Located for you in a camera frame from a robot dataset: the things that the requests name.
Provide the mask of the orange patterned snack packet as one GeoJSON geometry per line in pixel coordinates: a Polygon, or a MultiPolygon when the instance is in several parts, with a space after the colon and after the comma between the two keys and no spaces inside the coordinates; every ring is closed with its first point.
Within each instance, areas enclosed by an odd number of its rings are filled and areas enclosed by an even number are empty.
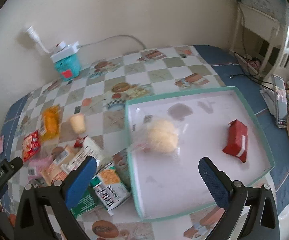
{"type": "Polygon", "coordinates": [[[51,153],[51,163],[44,167],[40,174],[44,178],[46,184],[51,186],[56,180],[64,180],[67,173],[61,168],[62,165],[68,164],[79,152],[80,148],[74,148],[70,145],[65,147],[57,146],[51,153]]]}

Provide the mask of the small red candy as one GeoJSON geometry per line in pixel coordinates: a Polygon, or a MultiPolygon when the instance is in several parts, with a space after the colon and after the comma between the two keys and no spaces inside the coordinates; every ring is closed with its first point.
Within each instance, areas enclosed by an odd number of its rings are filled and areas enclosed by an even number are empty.
{"type": "Polygon", "coordinates": [[[83,142],[85,138],[84,137],[77,137],[76,142],[74,143],[74,148],[82,148],[83,147],[83,142]]]}

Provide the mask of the round bread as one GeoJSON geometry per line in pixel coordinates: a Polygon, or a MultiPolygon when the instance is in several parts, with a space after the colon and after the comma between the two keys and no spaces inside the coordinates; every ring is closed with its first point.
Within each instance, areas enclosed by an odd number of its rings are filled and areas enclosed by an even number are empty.
{"type": "Polygon", "coordinates": [[[165,119],[153,119],[134,131],[129,151],[160,154],[176,153],[179,133],[175,125],[165,119]]]}

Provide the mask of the dark green snack packet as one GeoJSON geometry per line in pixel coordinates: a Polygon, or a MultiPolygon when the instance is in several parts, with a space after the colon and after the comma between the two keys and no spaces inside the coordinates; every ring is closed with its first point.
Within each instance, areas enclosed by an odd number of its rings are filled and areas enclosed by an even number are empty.
{"type": "Polygon", "coordinates": [[[88,187],[79,203],[75,207],[71,208],[71,213],[75,218],[77,218],[84,213],[92,211],[95,207],[98,206],[98,204],[99,199],[95,191],[93,188],[88,187]]]}

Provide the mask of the checkered tablecloth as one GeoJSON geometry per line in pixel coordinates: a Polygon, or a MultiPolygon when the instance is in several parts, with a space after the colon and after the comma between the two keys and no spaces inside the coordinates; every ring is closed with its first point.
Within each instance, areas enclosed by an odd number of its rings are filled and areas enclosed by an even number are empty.
{"type": "Polygon", "coordinates": [[[118,154],[122,172],[126,173],[121,107],[109,99],[113,87],[119,86],[123,95],[176,92],[179,90],[176,81],[196,73],[202,76],[204,88],[237,87],[257,116],[275,160],[275,168],[264,180],[276,189],[281,238],[289,239],[289,139],[285,131],[276,127],[260,94],[259,82],[251,81],[248,71],[241,70],[236,58],[218,47],[179,46],[163,48],[161,52],[164,58],[145,63],[139,61],[140,52],[117,57],[113,59],[115,68],[106,68],[98,75],[93,74],[94,64],[89,64],[73,81],[64,81],[56,88],[44,85],[30,92],[7,113],[2,127],[4,152],[1,157],[21,156],[23,139],[38,129],[43,111],[59,105],[65,131],[58,138],[45,142],[43,153],[74,143],[76,136],[67,120],[74,111],[80,110],[85,113],[87,122],[96,124],[95,128],[88,129],[91,138],[108,154],[118,154]]]}

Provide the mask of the beige printed snack packet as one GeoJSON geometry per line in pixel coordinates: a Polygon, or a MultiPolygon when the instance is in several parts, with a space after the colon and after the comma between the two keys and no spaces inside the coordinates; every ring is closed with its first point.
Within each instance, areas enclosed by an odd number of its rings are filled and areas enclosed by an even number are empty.
{"type": "Polygon", "coordinates": [[[96,171],[98,172],[106,165],[103,150],[90,137],[85,137],[81,150],[67,164],[62,164],[61,169],[69,174],[76,170],[87,157],[93,157],[96,161],[96,171]]]}

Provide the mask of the red snack block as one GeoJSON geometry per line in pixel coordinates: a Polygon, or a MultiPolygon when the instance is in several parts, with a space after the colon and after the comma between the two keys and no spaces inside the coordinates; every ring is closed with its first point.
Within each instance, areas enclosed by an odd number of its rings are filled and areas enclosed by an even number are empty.
{"type": "Polygon", "coordinates": [[[247,161],[248,128],[239,120],[229,123],[227,144],[223,152],[238,158],[242,163],[247,161]]]}

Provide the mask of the red chip packet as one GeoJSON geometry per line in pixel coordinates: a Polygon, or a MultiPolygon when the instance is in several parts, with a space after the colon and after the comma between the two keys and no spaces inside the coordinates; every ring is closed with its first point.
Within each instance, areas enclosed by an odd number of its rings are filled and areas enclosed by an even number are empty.
{"type": "Polygon", "coordinates": [[[36,130],[23,139],[22,143],[22,159],[28,161],[32,156],[40,151],[39,131],[36,130]]]}

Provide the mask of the pink snack packet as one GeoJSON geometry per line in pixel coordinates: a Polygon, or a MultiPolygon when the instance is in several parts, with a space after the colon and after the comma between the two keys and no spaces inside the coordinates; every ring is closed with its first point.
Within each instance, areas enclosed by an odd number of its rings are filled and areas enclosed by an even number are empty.
{"type": "Polygon", "coordinates": [[[31,159],[28,164],[28,180],[43,178],[47,180],[49,168],[53,162],[52,157],[31,159]]]}

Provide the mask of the orange yellow snack bag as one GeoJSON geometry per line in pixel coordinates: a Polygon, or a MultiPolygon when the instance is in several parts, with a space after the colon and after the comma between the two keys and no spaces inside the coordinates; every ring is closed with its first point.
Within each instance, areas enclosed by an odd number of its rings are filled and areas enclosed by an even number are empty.
{"type": "Polygon", "coordinates": [[[51,140],[59,135],[60,106],[52,106],[44,110],[41,117],[40,138],[42,141],[51,140]]]}

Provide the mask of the white phone stand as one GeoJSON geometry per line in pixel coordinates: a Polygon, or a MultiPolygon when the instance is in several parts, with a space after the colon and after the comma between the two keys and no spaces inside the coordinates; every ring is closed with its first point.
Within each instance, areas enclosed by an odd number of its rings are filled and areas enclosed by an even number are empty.
{"type": "Polygon", "coordinates": [[[262,95],[270,114],[275,116],[275,95],[274,95],[274,92],[268,88],[262,87],[260,90],[260,94],[262,95]]]}

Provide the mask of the smartphone on stand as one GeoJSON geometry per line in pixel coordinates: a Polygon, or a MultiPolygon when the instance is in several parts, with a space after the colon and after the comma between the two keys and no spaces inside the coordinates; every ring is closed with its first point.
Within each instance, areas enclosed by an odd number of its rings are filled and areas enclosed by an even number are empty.
{"type": "Polygon", "coordinates": [[[278,128],[284,129],[287,127],[288,104],[283,79],[275,74],[272,74],[273,91],[275,95],[275,118],[278,128]]]}

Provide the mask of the teal storage box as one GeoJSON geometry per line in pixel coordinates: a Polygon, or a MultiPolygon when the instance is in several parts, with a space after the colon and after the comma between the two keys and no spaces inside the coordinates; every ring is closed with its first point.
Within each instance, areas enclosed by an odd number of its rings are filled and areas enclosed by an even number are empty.
{"type": "Polygon", "coordinates": [[[55,70],[64,81],[70,81],[80,73],[81,64],[77,54],[70,55],[55,63],[55,70]]]}

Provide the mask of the jelly cup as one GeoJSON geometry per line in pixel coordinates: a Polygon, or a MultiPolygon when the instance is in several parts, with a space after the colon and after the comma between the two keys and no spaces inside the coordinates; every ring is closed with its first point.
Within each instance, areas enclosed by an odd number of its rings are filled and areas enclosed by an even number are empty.
{"type": "Polygon", "coordinates": [[[82,134],[86,132],[85,115],[83,113],[77,113],[70,117],[71,127],[76,134],[82,134]]]}

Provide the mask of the green orange cracker packet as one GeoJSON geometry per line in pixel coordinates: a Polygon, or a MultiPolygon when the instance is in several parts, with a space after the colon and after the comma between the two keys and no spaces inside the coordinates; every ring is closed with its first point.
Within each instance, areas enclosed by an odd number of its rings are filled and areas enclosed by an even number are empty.
{"type": "Polygon", "coordinates": [[[121,181],[113,161],[101,169],[90,184],[109,214],[131,196],[121,181]]]}

